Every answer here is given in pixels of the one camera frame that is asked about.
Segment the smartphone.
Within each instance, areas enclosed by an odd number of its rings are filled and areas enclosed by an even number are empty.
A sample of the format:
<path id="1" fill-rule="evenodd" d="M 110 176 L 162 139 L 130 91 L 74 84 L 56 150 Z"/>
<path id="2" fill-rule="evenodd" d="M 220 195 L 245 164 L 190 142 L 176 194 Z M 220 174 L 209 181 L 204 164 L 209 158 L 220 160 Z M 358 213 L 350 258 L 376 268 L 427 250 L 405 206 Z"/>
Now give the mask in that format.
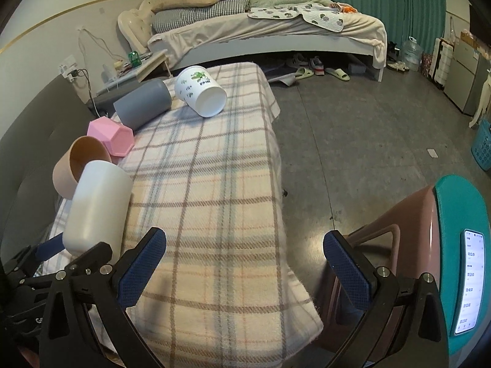
<path id="1" fill-rule="evenodd" d="M 454 333 L 460 335 L 475 328 L 478 323 L 484 289 L 485 253 L 484 236 L 464 230 L 464 266 L 460 303 Z"/>

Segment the white nightstand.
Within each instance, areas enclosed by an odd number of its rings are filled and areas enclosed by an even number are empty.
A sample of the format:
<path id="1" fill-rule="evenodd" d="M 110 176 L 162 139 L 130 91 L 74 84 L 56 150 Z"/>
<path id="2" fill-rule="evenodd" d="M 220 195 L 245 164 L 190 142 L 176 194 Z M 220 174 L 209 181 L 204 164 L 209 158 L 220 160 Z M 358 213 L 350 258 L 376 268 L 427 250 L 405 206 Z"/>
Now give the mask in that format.
<path id="1" fill-rule="evenodd" d="M 99 96 L 101 94 L 109 92 L 109 90 L 113 88 L 118 88 L 129 81 L 142 82 L 158 67 L 164 66 L 164 68 L 167 68 L 166 61 L 168 60 L 168 57 L 166 56 L 166 54 L 166 49 L 160 52 L 152 53 L 152 55 L 144 60 L 139 67 L 133 68 L 123 76 L 117 77 L 114 80 L 106 83 L 96 92 L 96 95 Z"/>

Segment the pink stool teal seat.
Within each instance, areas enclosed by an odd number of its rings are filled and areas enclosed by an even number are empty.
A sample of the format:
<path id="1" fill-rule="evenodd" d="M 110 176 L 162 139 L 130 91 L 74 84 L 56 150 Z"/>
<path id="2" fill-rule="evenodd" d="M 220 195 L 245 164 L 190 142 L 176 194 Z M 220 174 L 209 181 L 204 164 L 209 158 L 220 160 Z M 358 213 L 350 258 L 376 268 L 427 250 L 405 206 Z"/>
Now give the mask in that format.
<path id="1" fill-rule="evenodd" d="M 484 236 L 485 273 L 475 328 L 455 335 L 464 266 L 464 230 Z M 434 276 L 448 334 L 449 365 L 472 364 L 490 339 L 490 223 L 481 193 L 466 178 L 447 175 L 403 199 L 374 222 L 343 235 L 374 267 L 388 267 L 397 278 Z M 324 324 L 317 341 L 333 355 L 355 329 L 364 312 L 354 307 L 326 260 L 316 296 Z M 389 348 L 402 313 L 393 310 L 382 339 L 366 366 L 373 367 Z"/>

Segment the light grey plastic cup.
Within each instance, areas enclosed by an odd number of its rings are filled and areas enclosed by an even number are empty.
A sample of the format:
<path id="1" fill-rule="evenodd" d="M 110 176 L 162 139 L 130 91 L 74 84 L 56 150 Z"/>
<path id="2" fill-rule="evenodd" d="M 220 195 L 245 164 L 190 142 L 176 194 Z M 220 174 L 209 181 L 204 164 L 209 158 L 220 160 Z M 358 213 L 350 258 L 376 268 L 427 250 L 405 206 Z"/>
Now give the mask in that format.
<path id="1" fill-rule="evenodd" d="M 126 215 L 133 182 L 119 166 L 89 162 L 76 186 L 63 230 L 65 250 L 78 257 L 99 242 L 111 247 L 110 262 L 121 255 Z"/>

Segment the plaid blanket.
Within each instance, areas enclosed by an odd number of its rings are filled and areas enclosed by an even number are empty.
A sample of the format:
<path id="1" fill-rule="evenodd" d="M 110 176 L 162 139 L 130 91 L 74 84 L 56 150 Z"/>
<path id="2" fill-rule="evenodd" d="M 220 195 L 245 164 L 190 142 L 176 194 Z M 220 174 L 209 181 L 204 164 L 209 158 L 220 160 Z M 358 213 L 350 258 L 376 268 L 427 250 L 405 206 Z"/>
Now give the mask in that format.
<path id="1" fill-rule="evenodd" d="M 280 108 L 252 62 L 210 69 L 223 111 L 181 101 L 136 133 L 120 167 L 133 189 L 122 246 L 149 228 L 166 253 L 128 311 L 167 367 L 280 367 L 322 330 L 286 261 Z"/>

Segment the grey mini fridge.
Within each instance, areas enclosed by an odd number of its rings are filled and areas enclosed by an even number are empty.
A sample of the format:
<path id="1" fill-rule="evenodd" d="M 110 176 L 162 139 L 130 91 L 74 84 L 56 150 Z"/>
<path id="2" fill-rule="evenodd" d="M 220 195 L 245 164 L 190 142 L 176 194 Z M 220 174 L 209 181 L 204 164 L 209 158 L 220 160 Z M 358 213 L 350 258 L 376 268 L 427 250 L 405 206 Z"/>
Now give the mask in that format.
<path id="1" fill-rule="evenodd" d="M 463 114 L 475 114 L 489 69 L 489 60 L 468 43 L 455 46 L 443 92 Z"/>

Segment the bed with beige sheet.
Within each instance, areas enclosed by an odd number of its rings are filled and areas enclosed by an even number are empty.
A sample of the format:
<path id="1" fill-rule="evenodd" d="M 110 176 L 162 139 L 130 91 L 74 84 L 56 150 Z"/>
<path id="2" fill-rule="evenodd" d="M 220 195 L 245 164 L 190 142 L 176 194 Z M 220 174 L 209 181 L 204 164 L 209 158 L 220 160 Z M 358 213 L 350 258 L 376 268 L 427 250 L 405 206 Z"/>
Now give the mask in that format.
<path id="1" fill-rule="evenodd" d="M 385 25 L 375 17 L 343 13 L 344 30 L 332 33 L 308 24 L 301 17 L 277 21 L 253 19 L 248 13 L 239 13 L 154 33 L 155 14 L 150 2 L 144 0 L 140 8 L 121 12 L 118 28 L 130 47 L 140 54 L 166 49 L 172 70 L 269 52 L 341 52 L 371 56 L 369 72 L 377 82 L 383 78 L 387 34 Z"/>

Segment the green soda can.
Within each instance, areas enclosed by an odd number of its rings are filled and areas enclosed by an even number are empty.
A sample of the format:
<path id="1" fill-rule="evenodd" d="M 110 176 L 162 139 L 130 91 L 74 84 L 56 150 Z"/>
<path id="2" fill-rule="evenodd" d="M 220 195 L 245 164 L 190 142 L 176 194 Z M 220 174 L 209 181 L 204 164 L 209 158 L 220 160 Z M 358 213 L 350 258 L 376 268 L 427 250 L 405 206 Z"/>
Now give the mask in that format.
<path id="1" fill-rule="evenodd" d="M 137 51 L 131 51 L 128 53 L 128 61 L 132 67 L 139 67 L 141 65 L 140 55 Z"/>

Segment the dark grey cup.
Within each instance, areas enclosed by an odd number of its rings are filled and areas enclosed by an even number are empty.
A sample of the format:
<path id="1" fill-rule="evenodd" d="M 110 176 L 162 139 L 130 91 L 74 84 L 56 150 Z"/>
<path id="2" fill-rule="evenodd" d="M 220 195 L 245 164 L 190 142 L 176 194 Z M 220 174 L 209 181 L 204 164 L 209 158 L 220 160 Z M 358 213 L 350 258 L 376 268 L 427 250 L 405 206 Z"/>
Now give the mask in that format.
<path id="1" fill-rule="evenodd" d="M 120 121 L 137 131 L 170 110 L 172 96 L 163 80 L 152 79 L 117 100 L 113 106 Z"/>

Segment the water jug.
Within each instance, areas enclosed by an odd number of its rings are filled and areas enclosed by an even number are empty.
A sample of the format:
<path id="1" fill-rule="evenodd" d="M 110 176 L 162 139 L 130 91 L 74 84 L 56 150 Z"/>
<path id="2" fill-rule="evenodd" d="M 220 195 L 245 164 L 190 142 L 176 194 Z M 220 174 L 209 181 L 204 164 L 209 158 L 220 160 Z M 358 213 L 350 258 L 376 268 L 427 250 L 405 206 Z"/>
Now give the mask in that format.
<path id="1" fill-rule="evenodd" d="M 407 68 L 411 71 L 419 70 L 422 54 L 423 49 L 412 36 L 408 37 L 400 50 L 401 61 L 406 64 Z"/>

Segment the green slipper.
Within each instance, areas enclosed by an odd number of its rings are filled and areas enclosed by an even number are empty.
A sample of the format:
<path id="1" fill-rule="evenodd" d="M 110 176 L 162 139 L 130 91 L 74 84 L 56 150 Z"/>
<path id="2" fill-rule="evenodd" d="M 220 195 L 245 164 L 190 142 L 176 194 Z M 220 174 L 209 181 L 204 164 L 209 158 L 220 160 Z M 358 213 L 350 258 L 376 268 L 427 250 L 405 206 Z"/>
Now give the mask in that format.
<path id="1" fill-rule="evenodd" d="M 350 76 L 340 68 L 333 69 L 333 68 L 327 67 L 327 68 L 325 68 L 325 73 L 329 74 L 329 75 L 331 75 L 331 76 L 335 77 L 336 79 L 341 80 L 343 82 L 348 82 L 350 80 Z"/>

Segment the white cactus print cup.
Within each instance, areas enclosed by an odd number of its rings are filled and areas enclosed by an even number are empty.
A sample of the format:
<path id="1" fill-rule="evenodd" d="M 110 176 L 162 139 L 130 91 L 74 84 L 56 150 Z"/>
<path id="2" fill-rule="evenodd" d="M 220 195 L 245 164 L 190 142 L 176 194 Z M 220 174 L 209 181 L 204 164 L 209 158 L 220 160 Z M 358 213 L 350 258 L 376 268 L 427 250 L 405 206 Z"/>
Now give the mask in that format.
<path id="1" fill-rule="evenodd" d="M 220 114 L 226 106 L 226 91 L 200 66 L 184 69 L 176 78 L 174 90 L 179 100 L 203 118 Z"/>

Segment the checkered pillow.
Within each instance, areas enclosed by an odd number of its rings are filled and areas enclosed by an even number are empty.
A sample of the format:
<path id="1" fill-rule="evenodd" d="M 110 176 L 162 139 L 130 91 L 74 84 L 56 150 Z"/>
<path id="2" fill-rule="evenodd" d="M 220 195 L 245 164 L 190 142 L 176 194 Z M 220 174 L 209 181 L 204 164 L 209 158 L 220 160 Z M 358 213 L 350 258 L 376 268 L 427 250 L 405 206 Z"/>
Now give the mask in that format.
<path id="1" fill-rule="evenodd" d="M 213 17 L 246 13 L 249 9 L 249 0 L 223 0 L 208 7 L 164 10 L 155 14 L 152 20 L 152 31 L 164 33 Z"/>

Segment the beige pillow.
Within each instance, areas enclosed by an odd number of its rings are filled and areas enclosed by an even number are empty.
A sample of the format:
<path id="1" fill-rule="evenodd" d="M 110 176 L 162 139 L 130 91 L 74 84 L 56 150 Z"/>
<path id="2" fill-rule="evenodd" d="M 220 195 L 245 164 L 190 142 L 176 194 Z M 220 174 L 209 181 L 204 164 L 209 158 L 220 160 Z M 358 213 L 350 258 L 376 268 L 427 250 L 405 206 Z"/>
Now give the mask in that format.
<path id="1" fill-rule="evenodd" d="M 150 9 L 154 13 L 178 8 L 206 8 L 220 0 L 151 0 Z"/>

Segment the brown paper cup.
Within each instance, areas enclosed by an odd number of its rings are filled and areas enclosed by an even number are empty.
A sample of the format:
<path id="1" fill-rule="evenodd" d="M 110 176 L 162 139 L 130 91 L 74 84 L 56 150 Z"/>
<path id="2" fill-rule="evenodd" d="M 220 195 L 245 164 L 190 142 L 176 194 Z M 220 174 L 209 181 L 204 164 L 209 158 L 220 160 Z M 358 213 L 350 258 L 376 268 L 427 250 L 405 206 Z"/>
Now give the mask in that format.
<path id="1" fill-rule="evenodd" d="M 74 140 L 68 151 L 56 162 L 52 182 L 62 198 L 72 199 L 85 166 L 93 160 L 111 162 L 104 144 L 91 136 Z"/>

